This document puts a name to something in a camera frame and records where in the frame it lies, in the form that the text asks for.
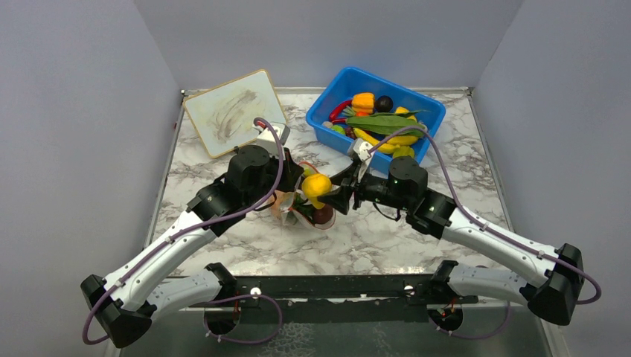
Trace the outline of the dark purple passion fruit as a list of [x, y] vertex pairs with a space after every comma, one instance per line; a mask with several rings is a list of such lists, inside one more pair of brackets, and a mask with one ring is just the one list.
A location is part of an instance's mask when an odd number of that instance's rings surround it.
[[334, 216], [334, 209], [329, 205], [315, 209], [312, 214], [312, 221], [315, 225], [326, 225]]

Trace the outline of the clear orange zip bag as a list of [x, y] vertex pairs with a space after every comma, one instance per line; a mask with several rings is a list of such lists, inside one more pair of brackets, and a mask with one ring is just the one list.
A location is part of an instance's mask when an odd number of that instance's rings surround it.
[[303, 169], [295, 189], [276, 190], [268, 204], [271, 214], [282, 225], [302, 225], [305, 228], [327, 230], [336, 221], [336, 211], [321, 202], [319, 196], [333, 191], [330, 178], [308, 161], [298, 165]]

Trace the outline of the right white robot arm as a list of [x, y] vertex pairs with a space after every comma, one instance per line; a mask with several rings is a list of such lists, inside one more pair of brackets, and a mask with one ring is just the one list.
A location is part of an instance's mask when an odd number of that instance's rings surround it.
[[552, 324], [570, 324], [585, 280], [579, 273], [583, 259], [577, 247], [538, 243], [474, 215], [453, 198], [430, 189], [426, 170], [410, 157], [395, 158], [387, 178], [365, 172], [355, 158], [331, 181], [335, 190], [317, 199], [342, 214], [362, 202], [404, 211], [405, 221], [417, 232], [465, 246], [505, 267], [484, 270], [441, 263], [429, 283], [436, 301], [485, 296], [524, 305]]

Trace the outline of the orange toy bell pepper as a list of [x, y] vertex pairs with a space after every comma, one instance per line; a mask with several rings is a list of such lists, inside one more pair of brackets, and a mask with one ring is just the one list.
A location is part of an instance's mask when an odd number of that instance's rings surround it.
[[370, 92], [355, 94], [350, 106], [355, 116], [372, 115], [375, 107], [375, 96]]

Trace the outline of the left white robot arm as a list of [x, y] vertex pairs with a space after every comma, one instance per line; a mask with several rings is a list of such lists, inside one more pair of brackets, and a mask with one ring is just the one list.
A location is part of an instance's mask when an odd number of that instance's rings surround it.
[[287, 148], [268, 151], [251, 144], [239, 149], [227, 171], [199, 189], [158, 239], [114, 272], [105, 277], [91, 274], [80, 284], [90, 309], [82, 331], [84, 344], [110, 340], [125, 348], [166, 315], [195, 303], [230, 302], [236, 280], [220, 263], [178, 282], [164, 279], [266, 204], [275, 191], [294, 189], [302, 172]]

